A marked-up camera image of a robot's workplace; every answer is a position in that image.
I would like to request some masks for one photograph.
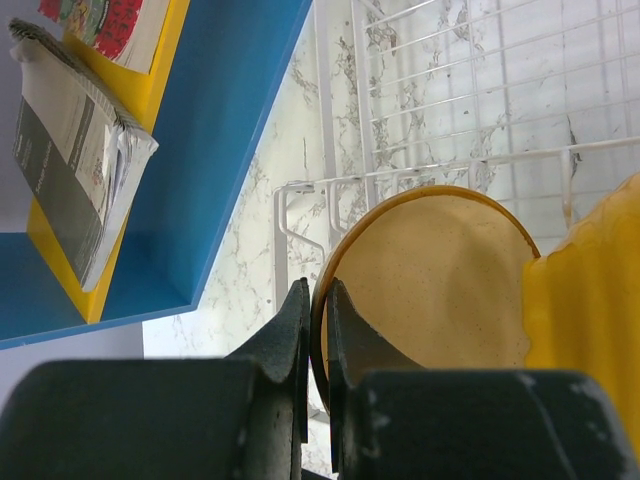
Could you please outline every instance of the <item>marble wall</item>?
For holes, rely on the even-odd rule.
[[[363,9],[370,118],[361,119],[352,5],[326,2],[338,175],[364,172],[361,120],[370,128],[373,170],[391,171],[499,157],[637,135],[640,86],[635,0],[439,0],[393,22]],[[371,0],[385,15],[418,0]],[[616,11],[624,12],[615,15]],[[221,356],[268,321],[275,307],[273,263],[313,285],[322,252],[289,238],[286,259],[272,248],[273,192],[325,177],[313,16],[305,24],[238,198],[197,311],[144,325],[149,357]],[[637,171],[633,148],[574,155],[575,216]],[[479,164],[477,187],[501,201],[551,250],[566,232],[555,156]],[[400,182],[469,183],[467,170]],[[378,199],[392,193],[378,186]],[[329,248],[324,186],[292,194],[289,228]],[[367,210],[362,183],[339,188],[341,225]],[[321,408],[317,392],[311,404]],[[328,426],[311,421],[304,464],[329,473]]]

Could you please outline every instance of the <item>blue shelf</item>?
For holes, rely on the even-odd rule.
[[[0,349],[194,310],[310,0],[191,0],[102,321],[0,234]]]

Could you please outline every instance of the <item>yellow object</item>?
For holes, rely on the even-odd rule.
[[[595,378],[640,457],[640,174],[530,262],[523,284],[527,367]]]
[[[93,71],[100,75],[107,86],[148,132],[152,132],[158,116],[160,102],[188,7],[189,0],[171,0],[149,74],[126,70],[110,62],[72,35],[67,34],[64,37],[64,42]],[[31,205],[27,233],[87,323],[98,322],[102,316],[125,226],[126,222],[98,286],[92,292],[84,293],[44,216],[44,212],[35,200]]]

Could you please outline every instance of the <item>yellow plastic container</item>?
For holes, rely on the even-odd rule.
[[[640,174],[530,262],[523,288],[527,367],[595,378],[640,457]]]

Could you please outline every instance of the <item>white wire rack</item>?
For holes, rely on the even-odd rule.
[[[408,188],[480,190],[545,253],[639,170],[639,0],[351,0],[355,173],[336,158],[325,2],[315,21],[326,178],[275,192],[276,306],[292,245],[315,252],[319,270],[367,210]],[[295,206],[310,193],[315,203]]]

